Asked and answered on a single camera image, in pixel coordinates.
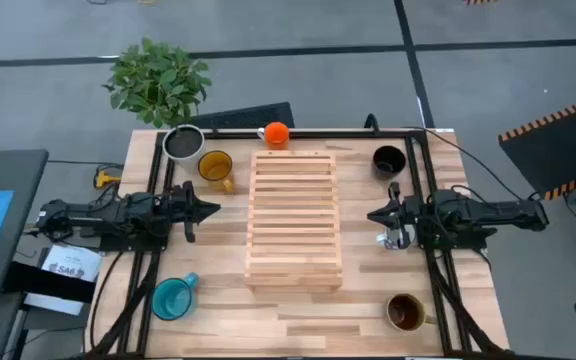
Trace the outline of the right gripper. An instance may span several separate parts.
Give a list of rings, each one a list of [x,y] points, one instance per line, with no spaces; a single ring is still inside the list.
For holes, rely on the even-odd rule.
[[[390,198],[395,201],[395,214],[398,217],[395,229],[391,231],[392,234],[397,235],[397,238],[394,240],[394,248],[407,249],[417,240],[416,225],[419,215],[419,198],[415,195],[408,195],[400,199],[400,195],[400,184],[398,182],[391,182]],[[392,205],[388,203],[382,208],[369,212],[367,219],[391,228],[392,219],[389,217],[391,212]]]

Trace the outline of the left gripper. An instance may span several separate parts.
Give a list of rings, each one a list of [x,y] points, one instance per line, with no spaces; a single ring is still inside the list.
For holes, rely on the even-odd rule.
[[[195,211],[195,205],[199,206],[197,211]],[[189,243],[196,242],[194,225],[197,221],[204,221],[221,209],[220,204],[195,197],[191,181],[185,181],[182,185],[174,185],[166,190],[162,206],[170,223],[182,223],[184,225],[185,238]]]

